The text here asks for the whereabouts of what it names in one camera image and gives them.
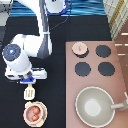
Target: pink tray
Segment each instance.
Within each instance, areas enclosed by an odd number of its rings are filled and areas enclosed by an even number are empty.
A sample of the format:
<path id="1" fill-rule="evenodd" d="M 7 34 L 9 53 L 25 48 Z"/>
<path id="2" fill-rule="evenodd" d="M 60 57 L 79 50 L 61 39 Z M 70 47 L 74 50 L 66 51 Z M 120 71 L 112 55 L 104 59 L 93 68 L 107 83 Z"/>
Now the pink tray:
<path id="1" fill-rule="evenodd" d="M 90 128 L 84 124 L 76 114 L 75 100 L 78 93 L 85 87 L 97 86 L 106 90 L 115 103 L 125 100 L 124 92 L 126 87 L 117 55 L 114 41 L 83 41 L 89 54 L 85 58 L 78 58 L 72 52 L 74 42 L 66 43 L 66 128 Z M 111 48 L 111 55 L 107 58 L 99 57 L 95 50 L 99 45 L 107 45 Z M 110 62 L 115 67 L 114 75 L 110 77 L 102 76 L 98 71 L 101 62 Z M 91 72 L 86 77 L 78 76 L 74 69 L 78 62 L 87 62 L 91 67 Z M 128 110 L 116 111 L 113 121 L 105 128 L 128 128 Z"/>

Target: black circular pad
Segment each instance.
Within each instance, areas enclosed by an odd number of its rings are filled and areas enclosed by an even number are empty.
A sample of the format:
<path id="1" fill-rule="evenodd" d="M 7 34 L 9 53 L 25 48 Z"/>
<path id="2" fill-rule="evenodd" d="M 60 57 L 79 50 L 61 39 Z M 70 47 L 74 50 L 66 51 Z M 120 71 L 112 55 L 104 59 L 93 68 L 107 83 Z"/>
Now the black circular pad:
<path id="1" fill-rule="evenodd" d="M 114 66 L 109 62 L 100 63 L 98 70 L 103 76 L 112 76 L 115 72 Z"/>
<path id="2" fill-rule="evenodd" d="M 79 76 L 87 76 L 91 71 L 89 64 L 86 62 L 79 62 L 75 66 L 75 72 Z"/>
<path id="3" fill-rule="evenodd" d="M 111 54 L 111 49 L 106 45 L 99 45 L 96 48 L 96 54 L 100 57 L 106 58 Z"/>

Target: robot cable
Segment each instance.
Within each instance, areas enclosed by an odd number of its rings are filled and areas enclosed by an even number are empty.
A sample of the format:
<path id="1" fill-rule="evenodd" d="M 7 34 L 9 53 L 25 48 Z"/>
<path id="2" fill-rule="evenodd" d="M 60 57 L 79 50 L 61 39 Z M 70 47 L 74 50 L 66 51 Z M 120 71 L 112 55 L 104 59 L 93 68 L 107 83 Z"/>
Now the robot cable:
<path id="1" fill-rule="evenodd" d="M 53 29 L 56 28 L 56 27 L 59 27 L 59 26 L 62 25 L 63 23 L 65 23 L 65 22 L 68 20 L 68 18 L 70 17 L 71 11 L 72 11 L 72 0 L 70 0 L 70 13 L 69 13 L 69 15 L 67 16 L 67 18 L 66 18 L 63 22 L 61 22 L 61 23 L 57 24 L 56 26 L 54 26 L 53 28 L 51 28 L 50 31 L 53 30 Z"/>

